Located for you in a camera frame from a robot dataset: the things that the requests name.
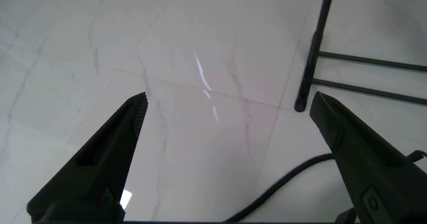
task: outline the vertical metal pole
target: vertical metal pole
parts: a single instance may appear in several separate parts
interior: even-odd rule
[[[323,32],[325,30],[326,19],[328,18],[331,3],[332,0],[323,0],[322,2],[318,26],[316,27],[316,31],[313,34],[312,45],[310,46],[306,68],[304,69],[300,90],[298,91],[298,96],[294,105],[294,109],[297,112],[303,112],[306,110],[308,93],[310,92],[310,87],[312,85],[314,70],[316,69],[319,49],[320,45],[322,44]]]

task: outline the white marble floor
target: white marble floor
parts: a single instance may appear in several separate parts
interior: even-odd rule
[[[28,200],[142,91],[127,220],[224,220],[330,152],[308,112],[293,110],[321,2],[0,0],[0,223],[29,223]],[[425,6],[334,0],[322,50],[426,65]],[[427,98],[426,74],[319,60],[316,77]],[[426,107],[317,90],[404,154],[427,150]],[[248,221],[332,221],[349,207],[331,161]]]

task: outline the cable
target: cable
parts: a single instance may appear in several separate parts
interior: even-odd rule
[[[427,153],[420,150],[415,150],[411,154],[406,156],[406,158],[408,158],[408,160],[411,162],[417,162],[423,159],[424,157],[427,157]],[[318,155],[316,157],[312,157],[311,159],[308,159],[307,161],[304,161],[302,164],[293,168],[288,174],[284,175],[281,179],[276,181],[276,183],[274,183],[271,187],[269,187],[267,191],[262,193],[262,195],[260,195],[260,197],[258,197],[255,201],[250,203],[243,210],[239,211],[238,213],[236,213],[229,219],[225,220],[224,222],[241,221],[243,218],[253,213],[256,209],[260,208],[270,197],[272,197],[272,195],[274,195],[276,191],[278,191],[281,187],[283,187],[296,175],[300,174],[302,171],[306,170],[308,167],[311,167],[323,161],[331,160],[333,158],[334,156],[331,153],[329,153],[329,154]]]

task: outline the black metal frame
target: black metal frame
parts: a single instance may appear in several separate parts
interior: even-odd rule
[[[355,92],[375,95],[379,97],[386,97],[389,99],[395,99],[399,101],[406,101],[410,103],[427,105],[427,99],[423,99],[423,98],[411,97],[411,96],[401,95],[396,93],[389,93],[386,91],[379,91],[375,89],[357,87],[353,85],[347,85],[343,83],[337,83],[333,81],[326,81],[326,80],[314,78],[314,70],[316,69],[316,63],[317,63],[318,57],[347,60],[347,61],[353,61],[356,63],[367,63],[367,64],[378,65],[381,67],[393,67],[393,68],[399,68],[404,70],[420,71],[420,72],[427,73],[426,66],[397,63],[393,61],[384,61],[384,60],[378,60],[378,59],[355,57],[351,55],[343,55],[343,54],[320,51],[320,45],[322,44],[323,32],[326,26],[326,19],[328,18],[331,3],[332,3],[332,0],[323,0],[322,8],[320,9],[318,25],[316,27],[316,31],[313,34],[312,44],[310,46],[310,52],[307,58],[306,68],[304,69],[300,90],[298,91],[298,96],[295,101],[295,105],[294,105],[295,111],[302,112],[306,110],[308,93],[310,92],[310,87],[312,85],[323,85],[327,87],[334,87],[338,89],[355,91]]]

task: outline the black cable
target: black cable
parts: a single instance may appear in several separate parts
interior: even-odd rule
[[[427,157],[427,153],[420,150],[415,150],[411,154],[406,156],[406,158],[408,158],[408,160],[411,162],[417,162],[424,157]],[[300,174],[302,171],[306,170],[308,167],[311,167],[312,165],[321,163],[323,161],[331,160],[333,158],[334,156],[331,153],[329,153],[329,154],[318,155],[316,157],[312,157],[311,159],[308,159],[307,161],[304,161],[302,164],[293,168],[288,174],[284,175],[281,179],[279,179],[279,181],[276,181],[276,183],[274,183],[271,187],[269,187],[267,191],[262,193],[262,195],[258,197],[255,201],[250,203],[243,210],[239,211],[238,213],[236,213],[229,219],[225,220],[224,222],[241,221],[243,218],[253,213],[256,209],[260,208],[272,195],[274,195],[276,191],[278,191],[281,187],[283,187],[296,175]]]

